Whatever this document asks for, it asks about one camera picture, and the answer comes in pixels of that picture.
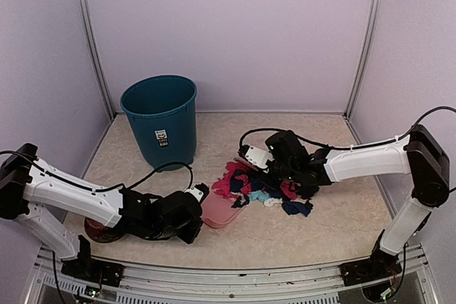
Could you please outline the pink plastic dustpan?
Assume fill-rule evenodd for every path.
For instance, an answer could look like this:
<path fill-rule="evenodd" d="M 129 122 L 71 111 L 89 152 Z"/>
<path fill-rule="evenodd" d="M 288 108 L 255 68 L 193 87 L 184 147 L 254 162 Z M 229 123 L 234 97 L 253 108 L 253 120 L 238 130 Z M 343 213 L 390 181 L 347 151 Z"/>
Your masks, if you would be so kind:
<path fill-rule="evenodd" d="M 213 229 L 223 229 L 244 210 L 233 208 L 234 201 L 211 192 L 202 202 L 202 221 Z"/>

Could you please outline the pink plastic hand brush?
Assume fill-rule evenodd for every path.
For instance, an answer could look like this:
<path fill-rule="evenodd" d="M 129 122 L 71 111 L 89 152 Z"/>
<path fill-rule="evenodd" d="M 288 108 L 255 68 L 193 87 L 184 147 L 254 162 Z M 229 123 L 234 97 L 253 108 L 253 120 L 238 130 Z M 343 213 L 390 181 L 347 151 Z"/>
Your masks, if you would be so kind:
<path fill-rule="evenodd" d="M 235 157 L 234 162 L 239 166 L 239 168 L 245 169 L 245 170 L 252 170 L 254 172 L 260 172 L 260 169 L 257 168 L 256 166 L 248 163 L 245 159 L 242 159 L 240 157 Z"/>

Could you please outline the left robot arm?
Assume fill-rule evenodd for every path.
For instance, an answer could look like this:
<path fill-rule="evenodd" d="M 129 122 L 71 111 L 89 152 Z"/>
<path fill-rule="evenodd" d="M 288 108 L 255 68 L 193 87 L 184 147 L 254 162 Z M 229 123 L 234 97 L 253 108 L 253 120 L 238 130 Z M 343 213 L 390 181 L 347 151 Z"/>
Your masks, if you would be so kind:
<path fill-rule="evenodd" d="M 29 143 L 2 151 L 7 158 L 1 164 L 1 218 L 25 226 L 86 279 L 100 271 L 89 240 L 67 230 L 47 206 L 94 221 L 95 227 L 86 229 L 92 240 L 129 234 L 146 241 L 176 236 L 191 244 L 200 232 L 206 184 L 167 196 L 143 194 L 123 183 L 102 187 L 56 169 L 36 153 Z"/>

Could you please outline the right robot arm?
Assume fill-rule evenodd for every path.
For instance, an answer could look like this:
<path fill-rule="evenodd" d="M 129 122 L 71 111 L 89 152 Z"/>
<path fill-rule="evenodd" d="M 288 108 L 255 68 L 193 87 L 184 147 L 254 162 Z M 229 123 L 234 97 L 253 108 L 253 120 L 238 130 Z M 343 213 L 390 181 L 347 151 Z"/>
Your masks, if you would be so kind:
<path fill-rule="evenodd" d="M 277 132 L 266 142 L 272 160 L 267 162 L 277 179 L 303 187 L 327 186 L 358 177 L 409 174 L 413 190 L 381 234 L 379 251 L 367 258 L 364 271 L 380 278 L 393 264 L 408 239 L 432 211 L 444 204 L 450 188 L 450 159 L 424 125 L 416 122 L 406 133 L 389 140 L 351 147 L 323 146 L 308 153 L 291 130 Z"/>

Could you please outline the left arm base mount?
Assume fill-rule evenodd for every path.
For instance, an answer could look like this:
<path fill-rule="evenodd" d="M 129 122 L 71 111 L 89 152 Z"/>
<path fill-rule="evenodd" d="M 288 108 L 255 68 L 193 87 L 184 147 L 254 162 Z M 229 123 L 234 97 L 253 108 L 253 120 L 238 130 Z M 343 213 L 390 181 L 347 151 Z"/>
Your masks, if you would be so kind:
<path fill-rule="evenodd" d="M 119 263 L 94 259 L 91 256 L 90 242 L 78 236 L 79 251 L 76 257 L 63 261 L 62 274 L 73 278 L 118 288 L 123 277 L 124 266 Z"/>

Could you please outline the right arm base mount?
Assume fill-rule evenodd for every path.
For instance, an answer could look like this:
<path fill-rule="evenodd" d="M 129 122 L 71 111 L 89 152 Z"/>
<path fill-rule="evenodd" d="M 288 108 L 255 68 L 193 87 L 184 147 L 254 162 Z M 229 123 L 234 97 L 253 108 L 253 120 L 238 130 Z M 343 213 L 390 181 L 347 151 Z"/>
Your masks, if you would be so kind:
<path fill-rule="evenodd" d="M 368 258 L 342 263 L 339 266 L 345 286 L 376 281 L 402 272 L 398 255 L 390 255 L 380 249 L 380 240 L 384 232 L 381 232 Z"/>

